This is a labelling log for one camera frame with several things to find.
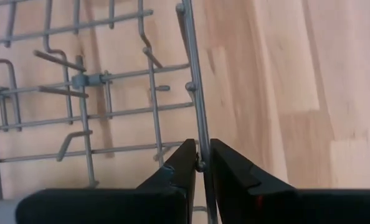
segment wooden floor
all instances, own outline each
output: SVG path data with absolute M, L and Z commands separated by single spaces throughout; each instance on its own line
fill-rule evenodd
M 82 21 L 107 17 L 108 1 L 82 2 Z M 178 2 L 145 0 L 145 9 L 154 9 L 145 19 L 146 34 L 163 65 L 187 60 L 174 10 Z M 135 12 L 136 5 L 135 0 L 116 1 L 116 15 Z M 14 33 L 41 30 L 44 6 L 44 1 L 18 4 Z M 0 36 L 8 9 L 0 7 Z M 55 0 L 52 27 L 71 24 L 72 9 L 68 0 Z M 194 13 L 211 138 L 296 187 L 370 188 L 370 0 L 200 0 L 194 1 Z M 53 35 L 51 46 L 64 50 L 70 61 L 83 55 L 88 73 L 147 68 L 136 20 L 113 30 Z M 0 45 L 0 57 L 15 65 L 18 86 L 61 82 L 62 68 L 33 57 L 34 49 L 43 50 L 42 39 L 15 42 L 11 49 Z M 157 74 L 157 85 L 171 87 L 158 93 L 159 105 L 189 102 L 184 85 L 190 79 L 189 69 Z M 8 83 L 6 66 L 0 64 L 0 86 Z M 111 87 L 114 111 L 151 106 L 148 76 L 120 79 Z M 105 113 L 103 88 L 87 91 L 90 114 Z M 23 121 L 66 116 L 61 96 L 24 93 L 20 101 Z M 73 99 L 78 115 L 77 105 Z M 164 142 L 197 137 L 194 108 L 159 114 Z M 155 142 L 151 113 L 92 120 L 90 128 L 93 149 Z M 80 130 L 75 123 L 0 131 L 0 157 L 56 153 L 65 135 Z M 70 145 L 71 151 L 83 148 L 81 138 Z M 137 186 L 158 168 L 155 154 L 94 156 L 100 186 Z M 88 182 L 84 157 L 1 169 L 8 198 Z M 204 205 L 201 175 L 197 178 L 195 205 Z M 203 213 L 196 218 L 206 221 Z

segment metal wire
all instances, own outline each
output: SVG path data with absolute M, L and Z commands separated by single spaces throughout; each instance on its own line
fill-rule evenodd
M 60 151 L 56 154 L 44 154 L 44 155 L 34 155 L 34 156 L 21 156 L 21 157 L 13 157 L 13 158 L 5 158 L 0 159 L 0 163 L 5 162 L 22 162 L 22 161 L 35 161 L 40 159 L 53 159 L 57 158 L 58 161 L 61 161 L 65 157 L 72 157 L 72 156 L 85 156 L 87 159 L 87 169 L 88 169 L 88 178 L 90 187 L 95 187 L 98 182 L 95 180 L 94 168 L 93 168 L 93 161 L 92 155 L 93 154 L 104 154 L 104 153 L 111 153 L 111 152 L 126 152 L 126 151 L 137 151 L 143 149 L 157 149 L 157 154 L 153 157 L 153 159 L 159 162 L 159 165 L 162 166 L 164 163 L 164 155 L 173 147 L 180 146 L 182 144 L 181 141 L 178 142 L 162 142 L 161 138 L 161 130 L 159 124 L 159 111 L 164 110 L 176 110 L 180 108 L 187 108 L 190 106 L 196 107 L 196 116 L 197 116 L 197 127 L 199 133 L 199 144 L 201 147 L 201 156 L 203 161 L 206 163 L 206 172 L 204 173 L 204 183 L 206 186 L 206 197 L 207 197 L 207 208 L 205 207 L 194 207 L 194 211 L 205 211 L 208 213 L 209 216 L 209 223 L 217 223 L 217 215 L 216 215 L 216 203 L 214 198 L 214 192 L 212 191 L 212 182 L 211 182 L 211 173 L 209 171 L 209 136 L 207 132 L 207 123 L 206 123 L 206 112 L 204 109 L 204 98 L 203 98 L 203 90 L 202 90 L 202 80 L 201 80 L 201 73 L 199 67 L 199 59 L 197 56 L 197 43 L 196 43 L 196 35 L 194 30 L 194 21 L 192 15 L 192 6 L 191 0 L 183 0 L 182 4 L 179 4 L 177 8 L 173 9 L 176 10 L 178 16 L 178 22 L 181 30 L 181 34 L 184 41 L 184 46 L 187 52 L 187 56 L 189 59 L 189 63 L 185 63 L 182 65 L 170 65 L 170 66 L 163 66 L 163 64 L 158 60 L 157 56 L 153 54 L 152 43 L 147 38 L 145 32 L 145 24 L 144 18 L 146 16 L 150 16 L 153 14 L 153 10 L 143 8 L 143 0 L 138 0 L 138 10 L 137 12 L 124 14 L 124 15 L 115 15 L 115 1 L 109 0 L 108 5 L 108 12 L 107 18 L 97 20 L 97 21 L 90 21 L 90 22 L 81 22 L 80 21 L 80 0 L 74 1 L 74 9 L 73 9 L 73 21 L 70 26 L 65 27 L 58 27 L 58 28 L 50 28 L 51 24 L 51 17 L 52 17 L 52 1 L 53 0 L 45 0 L 45 21 L 44 21 L 44 30 L 34 33 L 28 34 L 13 34 L 14 24 L 15 24 L 15 17 L 16 17 L 16 8 L 17 4 L 20 2 L 25 2 L 30 0 L 0 0 L 0 6 L 9 5 L 9 15 L 7 18 L 7 27 L 6 27 L 6 35 L 4 37 L 0 37 L 0 44 L 4 44 L 5 47 L 10 47 L 11 44 L 15 41 L 19 40 L 27 40 L 27 39 L 35 39 L 41 37 L 43 40 L 43 48 L 46 53 L 43 53 L 39 50 L 34 51 L 34 55 L 48 60 L 52 63 L 56 63 L 59 66 L 62 66 L 62 73 L 63 73 L 63 82 L 61 83 L 53 83 L 50 85 L 44 86 L 33 86 L 33 87 L 22 87 L 18 88 L 16 86 L 16 77 L 14 73 L 14 66 L 11 61 L 8 59 L 0 59 L 0 63 L 5 63 L 8 67 L 8 75 L 10 80 L 10 86 L 0 88 L 0 109 L 1 109 L 1 119 L 2 125 L 0 125 L 0 130 L 8 131 L 9 129 L 16 128 L 21 130 L 21 128 L 27 128 L 32 126 L 41 126 L 41 125 L 48 125 L 48 124 L 57 124 L 57 123 L 69 123 L 72 124 L 76 121 L 81 121 L 83 124 L 83 129 L 79 130 L 78 132 L 69 134 L 66 139 L 63 141 L 62 147 Z M 67 55 L 63 50 L 60 49 L 52 49 L 50 47 L 50 36 L 54 34 L 61 34 L 64 32 L 73 32 L 74 34 L 78 34 L 81 29 L 89 29 L 96 26 L 105 26 L 107 25 L 110 29 L 115 28 L 116 22 L 126 21 L 130 19 L 137 19 L 138 20 L 138 32 L 140 39 L 144 42 L 145 48 L 143 52 L 145 56 L 148 58 L 148 68 L 146 70 L 139 70 L 139 71 L 132 71 L 126 73 L 119 73 L 119 74 L 111 74 L 108 71 L 104 73 L 95 73 L 95 74 L 85 74 L 86 68 L 83 66 L 82 58 L 80 56 L 76 57 L 76 62 L 71 63 L 67 60 Z M 173 72 L 176 70 L 187 69 L 190 67 L 192 82 L 187 84 L 186 89 L 191 94 L 192 102 L 189 103 L 179 103 L 173 105 L 160 105 L 158 104 L 158 97 L 156 92 L 157 91 L 169 91 L 170 86 L 168 85 L 160 85 L 156 86 L 155 83 L 155 75 L 164 72 Z M 69 72 L 68 68 L 78 70 L 77 78 L 80 79 L 80 86 L 78 91 L 70 90 L 71 86 L 75 88 L 78 87 L 78 83 L 74 85 L 74 78 L 70 81 L 69 80 Z M 137 77 L 140 75 L 148 75 L 149 76 L 149 85 L 151 91 L 151 106 L 147 108 L 138 108 L 134 110 L 125 110 L 125 111 L 112 111 L 111 105 L 111 88 L 110 84 L 113 80 L 119 80 L 122 78 L 131 78 Z M 88 114 L 87 110 L 87 97 L 86 88 L 92 86 L 89 80 L 92 77 L 98 77 L 100 83 L 99 85 L 105 86 L 105 96 L 107 101 L 107 112 L 105 114 Z M 66 105 L 67 105 L 67 117 L 59 118 L 59 119 L 48 119 L 42 121 L 31 121 L 31 122 L 22 122 L 20 109 L 19 109 L 19 99 L 18 94 L 21 93 L 30 93 L 35 91 L 41 91 L 44 93 L 49 94 L 58 94 L 64 95 L 66 98 Z M 72 100 L 71 97 L 79 97 L 80 98 L 80 116 L 73 116 L 72 113 Z M 10 98 L 13 103 L 13 111 L 14 111 L 14 123 L 9 123 L 7 119 L 7 108 L 6 108 L 6 98 Z M 116 116 L 124 116 L 129 114 L 140 114 L 140 113 L 150 113 L 153 114 L 153 121 L 154 121 L 154 132 L 156 135 L 156 144 L 148 144 L 148 145 L 140 145 L 140 146 L 126 146 L 126 147 L 112 147 L 108 149 L 92 149 L 91 142 L 90 142 L 90 135 L 92 134 L 92 130 L 88 125 L 88 121 L 90 119 L 104 119 L 109 118 L 112 119 Z M 73 137 L 81 136 L 84 138 L 85 149 L 82 151 L 75 151 L 75 152 L 66 152 L 70 140 Z M 1 174 L 0 174 L 0 200 L 3 199 L 3 192 L 2 192 L 2 182 L 1 182 Z

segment dishwasher rack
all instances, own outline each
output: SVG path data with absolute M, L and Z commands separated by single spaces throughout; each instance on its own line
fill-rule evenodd
M 109 0 L 109 10 L 108 17 L 106 19 L 91 21 L 91 22 L 80 22 L 80 0 L 74 0 L 74 11 L 73 11 L 73 24 L 66 27 L 50 28 L 51 17 L 52 17 L 52 1 L 53 0 L 43 0 L 45 1 L 45 21 L 44 21 L 44 30 L 35 33 L 19 34 L 14 35 L 14 22 L 16 15 L 17 4 L 25 1 L 37 1 L 37 0 L 0 0 L 0 6 L 8 5 L 9 6 L 9 17 L 6 27 L 5 37 L 0 38 L 0 44 L 4 44 L 5 47 L 9 48 L 11 42 L 26 40 L 26 39 L 35 39 L 42 38 L 44 52 L 40 50 L 35 50 L 34 55 L 36 57 L 48 60 L 50 62 L 56 63 L 57 65 L 62 66 L 63 79 L 62 83 L 54 83 L 44 86 L 34 86 L 27 88 L 18 88 L 16 85 L 16 77 L 14 72 L 14 66 L 11 61 L 8 59 L 0 58 L 0 63 L 5 64 L 8 67 L 9 75 L 9 87 L 0 88 L 0 109 L 1 109 L 1 122 L 0 130 L 9 131 L 9 129 L 16 129 L 21 131 L 22 128 L 39 126 L 46 124 L 56 124 L 56 123 L 67 123 L 73 124 L 75 121 L 81 121 L 83 130 L 70 133 L 64 139 L 62 147 L 60 148 L 57 154 L 44 154 L 37 156 L 22 156 L 22 157 L 13 157 L 7 159 L 0 159 L 0 163 L 3 162 L 20 162 L 20 161 L 32 161 L 39 159 L 51 159 L 56 158 L 57 161 L 61 161 L 65 156 L 83 156 L 85 155 L 87 159 L 87 169 L 88 169 L 88 179 L 89 187 L 96 187 L 98 181 L 95 180 L 94 169 L 93 169 L 93 160 L 92 154 L 103 154 L 109 152 L 124 152 L 124 151 L 136 151 L 142 149 L 154 149 L 157 148 L 158 152 L 154 156 L 154 160 L 159 162 L 159 165 L 162 166 L 163 156 L 167 153 L 171 147 L 179 146 L 182 142 L 162 142 L 159 126 L 159 113 L 158 111 L 163 110 L 173 110 L 178 108 L 185 108 L 194 106 L 196 108 L 196 118 L 197 118 L 197 128 L 198 128 L 198 144 L 200 148 L 201 155 L 201 164 L 203 165 L 200 169 L 200 172 L 204 174 L 204 185 L 206 191 L 206 207 L 194 207 L 194 211 L 206 211 L 208 214 L 209 223 L 217 223 L 217 211 L 216 211 L 216 200 L 214 196 L 214 191 L 212 188 L 212 174 L 210 170 L 210 149 L 209 149 L 209 135 L 207 130 L 207 121 L 206 121 L 206 112 L 204 106 L 204 96 L 202 89 L 202 79 L 201 71 L 199 66 L 199 56 L 197 51 L 197 42 L 196 42 L 196 31 L 194 27 L 193 11 L 192 11 L 192 2 L 191 0 L 182 0 L 175 9 L 178 17 L 178 23 L 181 30 L 181 35 L 184 42 L 184 47 L 186 49 L 188 63 L 182 65 L 172 65 L 172 66 L 163 66 L 159 60 L 153 55 L 152 45 L 148 40 L 145 34 L 144 28 L 144 17 L 152 16 L 152 9 L 144 9 L 143 0 L 138 1 L 138 11 L 131 14 L 124 15 L 115 15 L 115 0 Z M 83 66 L 83 58 L 78 55 L 75 58 L 75 62 L 69 62 L 67 56 L 63 50 L 52 49 L 49 45 L 49 37 L 54 34 L 61 34 L 64 32 L 73 32 L 78 34 L 80 29 L 89 29 L 96 26 L 109 26 L 109 28 L 114 29 L 116 22 L 127 21 L 130 19 L 138 20 L 138 32 L 141 40 L 145 44 L 143 53 L 148 58 L 148 69 L 138 70 L 133 72 L 119 73 L 119 74 L 110 74 L 109 72 L 103 73 L 94 73 L 94 74 L 85 74 L 87 71 Z M 69 80 L 68 69 L 74 69 L 78 71 L 78 74 L 73 76 Z M 181 103 L 174 105 L 158 106 L 157 104 L 157 91 L 168 91 L 169 86 L 156 86 L 154 82 L 155 73 L 170 72 L 175 70 L 182 70 L 190 68 L 191 72 L 191 81 L 188 82 L 185 86 L 188 91 L 192 101 L 189 103 Z M 111 93 L 110 93 L 110 83 L 113 80 L 118 80 L 121 78 L 137 77 L 140 75 L 149 75 L 150 90 L 151 90 L 151 102 L 152 107 L 149 108 L 140 108 L 135 110 L 127 111 L 112 111 L 111 106 Z M 105 89 L 105 98 L 106 98 L 106 111 L 107 113 L 103 115 L 99 114 L 88 114 L 87 111 L 87 98 L 88 95 L 85 92 L 86 87 L 90 86 L 104 86 Z M 32 121 L 25 122 L 21 121 L 20 114 L 20 101 L 18 94 L 38 91 L 44 93 L 51 93 L 57 95 L 64 95 L 66 99 L 66 108 L 67 108 L 67 117 L 60 119 L 48 119 L 42 121 Z M 72 97 L 78 97 L 80 101 L 80 116 L 73 116 L 72 112 Z M 14 123 L 10 124 L 7 118 L 7 109 L 6 109 L 6 98 L 10 98 L 12 101 L 12 109 L 14 113 Z M 88 120 L 90 119 L 101 119 L 108 118 L 111 119 L 114 116 L 128 115 L 128 114 L 138 114 L 138 113 L 149 113 L 152 112 L 154 120 L 154 131 L 156 136 L 156 144 L 141 145 L 141 146 L 128 146 L 128 147 L 113 147 L 109 149 L 91 149 L 90 144 L 90 135 L 92 130 L 88 127 Z M 75 152 L 66 152 L 72 138 L 83 137 L 85 143 L 84 151 L 75 151 Z M 3 200 L 2 193 L 2 181 L 0 173 L 0 200 Z

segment wire rack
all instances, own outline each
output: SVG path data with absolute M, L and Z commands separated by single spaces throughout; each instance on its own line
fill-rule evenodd
M 204 185 L 206 191 L 207 199 L 207 208 L 206 207 L 194 207 L 195 211 L 202 210 L 206 211 L 209 218 L 209 223 L 216 223 L 216 200 L 214 197 L 214 192 L 212 190 L 212 178 L 209 169 L 209 136 L 207 132 L 207 122 L 206 122 L 206 112 L 204 107 L 204 97 L 202 89 L 202 80 L 201 72 L 199 66 L 199 58 L 197 51 L 197 42 L 196 42 L 196 33 L 194 28 L 193 12 L 192 12 L 192 2 L 191 0 L 182 0 L 175 9 L 178 17 L 178 24 L 181 30 L 181 35 L 184 42 L 184 47 L 186 49 L 187 57 L 189 63 L 182 65 L 173 65 L 164 67 L 159 60 L 153 55 L 152 45 L 148 40 L 145 34 L 144 27 L 144 17 L 152 16 L 152 9 L 144 9 L 143 0 L 138 0 L 138 10 L 136 12 L 124 15 L 115 15 L 115 1 L 109 0 L 109 10 L 106 19 L 101 19 L 91 22 L 80 22 L 80 0 L 74 0 L 74 11 L 73 11 L 73 24 L 71 26 L 50 28 L 51 17 L 52 17 L 52 0 L 45 0 L 45 21 L 44 21 L 44 30 L 34 33 L 19 34 L 14 35 L 14 24 L 15 24 L 15 15 L 16 7 L 20 2 L 31 1 L 31 0 L 0 0 L 0 6 L 8 5 L 9 6 L 9 18 L 7 21 L 6 35 L 0 38 L 0 44 L 4 44 L 5 47 L 9 48 L 11 43 L 18 40 L 26 39 L 35 39 L 42 38 L 43 40 L 43 52 L 40 50 L 35 50 L 34 55 L 36 57 L 42 58 L 44 60 L 56 63 L 57 65 L 62 66 L 62 73 L 64 81 L 61 83 L 53 83 L 50 85 L 44 86 L 34 86 L 26 88 L 18 88 L 16 84 L 16 77 L 14 66 L 11 61 L 8 59 L 0 58 L 0 63 L 5 64 L 8 67 L 9 83 L 7 87 L 0 88 L 0 112 L 1 112 L 1 123 L 0 130 L 8 131 L 9 129 L 16 129 L 21 131 L 22 128 L 31 127 L 31 126 L 40 126 L 46 124 L 56 124 L 56 123 L 67 123 L 73 124 L 76 121 L 82 123 L 83 129 L 78 132 L 70 133 L 64 139 L 61 148 L 56 154 L 44 154 L 37 156 L 22 156 L 22 157 L 12 157 L 7 159 L 0 159 L 0 163 L 4 162 L 20 162 L 20 161 L 33 161 L 40 159 L 51 159 L 56 158 L 57 161 L 61 161 L 64 157 L 69 156 L 84 156 L 87 159 L 87 170 L 88 170 L 88 179 L 89 187 L 96 187 L 98 181 L 95 180 L 94 168 L 93 168 L 93 159 L 92 154 L 103 154 L 109 152 L 124 152 L 124 151 L 135 151 L 141 149 L 153 149 L 157 148 L 157 154 L 154 156 L 154 160 L 159 162 L 159 165 L 162 166 L 163 156 L 167 153 L 171 147 L 179 146 L 182 142 L 162 142 L 160 125 L 159 125 L 159 111 L 163 110 L 173 110 L 177 108 L 185 108 L 194 106 L 196 108 L 196 117 L 197 117 L 197 128 L 199 136 L 199 148 L 201 155 L 201 163 L 204 164 L 205 169 L 204 173 Z M 139 70 L 133 72 L 119 73 L 119 74 L 110 74 L 108 72 L 104 73 L 94 73 L 86 74 L 86 68 L 83 66 L 82 56 L 76 56 L 74 62 L 69 62 L 67 56 L 63 50 L 52 49 L 49 45 L 49 37 L 54 34 L 61 34 L 65 32 L 73 32 L 78 34 L 80 29 L 87 29 L 96 26 L 109 26 L 109 28 L 114 29 L 116 22 L 127 21 L 130 19 L 138 20 L 138 32 L 141 40 L 145 44 L 143 48 L 143 53 L 148 59 L 148 69 Z M 78 73 L 69 79 L 68 69 L 74 69 Z M 189 103 L 181 103 L 176 105 L 165 105 L 158 106 L 157 104 L 157 91 L 169 91 L 170 87 L 156 86 L 154 81 L 155 73 L 171 72 L 175 70 L 182 70 L 190 68 L 191 71 L 191 81 L 186 83 L 186 90 L 188 91 L 192 101 Z M 111 105 L 111 92 L 110 85 L 114 80 L 121 78 L 137 77 L 140 75 L 149 75 L 150 90 L 151 90 L 151 102 L 152 107 L 150 108 L 140 108 L 135 110 L 128 111 L 112 111 Z M 88 95 L 85 92 L 85 89 L 90 86 L 104 86 L 105 90 L 105 99 L 106 99 L 106 113 L 105 114 L 88 114 L 87 111 L 87 98 Z M 20 114 L 20 101 L 18 95 L 26 92 L 44 92 L 56 95 L 63 95 L 66 100 L 67 108 L 67 117 L 59 119 L 48 119 L 41 121 L 32 121 L 32 122 L 22 122 Z M 80 102 L 80 116 L 73 116 L 72 111 L 72 98 L 79 98 Z M 14 114 L 14 121 L 8 121 L 7 118 L 7 107 L 6 99 L 10 98 L 12 102 L 12 110 Z M 154 120 L 154 131 L 156 136 L 156 144 L 150 145 L 139 145 L 139 146 L 128 146 L 128 147 L 113 147 L 108 149 L 91 149 L 90 135 L 92 130 L 88 126 L 88 120 L 90 119 L 102 119 L 108 118 L 111 119 L 114 116 L 122 116 L 128 114 L 139 114 L 139 113 L 150 113 L 153 114 Z M 70 141 L 73 138 L 82 137 L 85 143 L 84 151 L 75 151 L 67 152 Z M 1 173 L 0 173 L 0 200 L 4 200 L 2 192 L 2 182 L 1 182 Z

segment clip jaw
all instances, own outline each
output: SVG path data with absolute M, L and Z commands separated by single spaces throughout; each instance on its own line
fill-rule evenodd
M 17 207 L 23 223 L 192 222 L 196 178 L 195 140 L 186 140 L 136 189 L 47 189 Z
M 223 224 L 370 222 L 370 190 L 296 189 L 218 139 L 211 151 Z

